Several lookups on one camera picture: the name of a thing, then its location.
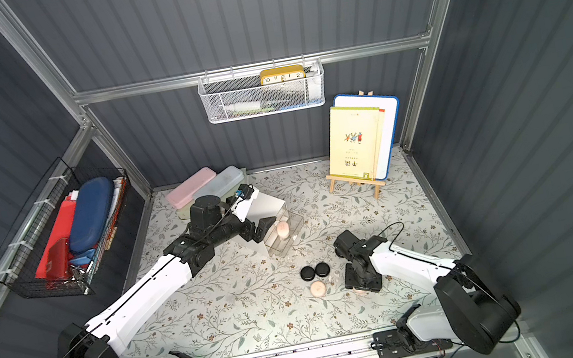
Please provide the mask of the white drawer cabinet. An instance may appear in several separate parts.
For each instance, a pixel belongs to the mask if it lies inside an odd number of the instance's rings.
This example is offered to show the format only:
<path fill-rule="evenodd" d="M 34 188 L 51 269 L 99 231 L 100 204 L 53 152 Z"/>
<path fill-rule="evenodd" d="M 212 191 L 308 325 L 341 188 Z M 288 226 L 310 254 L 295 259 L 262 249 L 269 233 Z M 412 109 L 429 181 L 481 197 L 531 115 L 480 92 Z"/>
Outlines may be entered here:
<path fill-rule="evenodd" d="M 261 218 L 276 217 L 277 223 L 287 221 L 289 213 L 286 201 L 264 192 L 254 190 L 251 196 L 252 203 L 247 213 L 247 219 L 259 223 Z"/>

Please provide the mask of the pink earphone case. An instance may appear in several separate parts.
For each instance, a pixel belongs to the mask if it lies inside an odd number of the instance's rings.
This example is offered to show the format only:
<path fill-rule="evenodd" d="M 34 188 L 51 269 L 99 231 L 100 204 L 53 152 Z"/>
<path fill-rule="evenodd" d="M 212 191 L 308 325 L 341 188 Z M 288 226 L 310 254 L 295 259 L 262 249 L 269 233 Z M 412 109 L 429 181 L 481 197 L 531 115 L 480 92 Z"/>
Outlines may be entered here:
<path fill-rule="evenodd" d="M 290 224 L 286 221 L 281 221 L 277 224 L 276 228 L 277 236 L 279 238 L 287 239 L 290 236 Z"/>
<path fill-rule="evenodd" d="M 314 297 L 322 298 L 326 296 L 327 286 L 323 281 L 315 281 L 309 288 L 311 295 Z"/>

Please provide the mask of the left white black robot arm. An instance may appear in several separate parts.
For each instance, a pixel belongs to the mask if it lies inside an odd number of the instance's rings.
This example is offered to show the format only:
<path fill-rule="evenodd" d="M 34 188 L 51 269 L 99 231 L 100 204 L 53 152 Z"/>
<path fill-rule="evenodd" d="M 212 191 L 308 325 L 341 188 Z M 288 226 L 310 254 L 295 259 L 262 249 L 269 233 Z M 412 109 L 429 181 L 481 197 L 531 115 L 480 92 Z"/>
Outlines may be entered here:
<path fill-rule="evenodd" d="M 248 215 L 260 197 L 255 186 L 242 184 L 232 197 L 200 197 L 191 206 L 182 235 L 143 278 L 112 305 L 83 325 L 70 324 L 58 338 L 58 358 L 123 358 L 133 337 L 147 320 L 190 282 L 212 259 L 220 245 L 233 238 L 263 241 L 275 217 L 252 221 Z M 160 358 L 193 358 L 169 351 Z"/>

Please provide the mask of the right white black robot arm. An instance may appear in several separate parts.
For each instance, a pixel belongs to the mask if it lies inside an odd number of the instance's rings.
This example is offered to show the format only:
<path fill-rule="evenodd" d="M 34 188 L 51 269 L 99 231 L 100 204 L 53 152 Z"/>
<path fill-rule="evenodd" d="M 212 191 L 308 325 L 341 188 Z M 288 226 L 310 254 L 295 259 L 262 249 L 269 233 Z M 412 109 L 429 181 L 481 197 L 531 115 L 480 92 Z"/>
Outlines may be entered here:
<path fill-rule="evenodd" d="M 490 354 L 510 327 L 518 326 L 520 304 L 477 257 L 439 258 L 394 242 L 382 235 L 361 240 L 348 230 L 333 244 L 337 257 L 346 261 L 346 288 L 378 293 L 384 280 L 392 277 L 438 300 L 438 310 L 413 303 L 397 320 L 395 330 L 374 335 L 372 346 L 381 358 L 441 351 L 454 344 Z"/>

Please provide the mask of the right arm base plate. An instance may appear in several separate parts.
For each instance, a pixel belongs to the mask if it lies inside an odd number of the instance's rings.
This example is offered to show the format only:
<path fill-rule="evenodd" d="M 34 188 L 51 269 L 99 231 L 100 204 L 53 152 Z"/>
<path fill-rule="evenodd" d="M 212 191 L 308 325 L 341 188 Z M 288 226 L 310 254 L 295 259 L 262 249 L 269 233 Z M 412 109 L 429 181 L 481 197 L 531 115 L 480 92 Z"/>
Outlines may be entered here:
<path fill-rule="evenodd" d="M 369 347 L 379 358 L 405 358 L 423 353 L 439 353 L 453 346 L 454 335 L 421 340 L 407 330 L 400 328 L 375 332 Z"/>

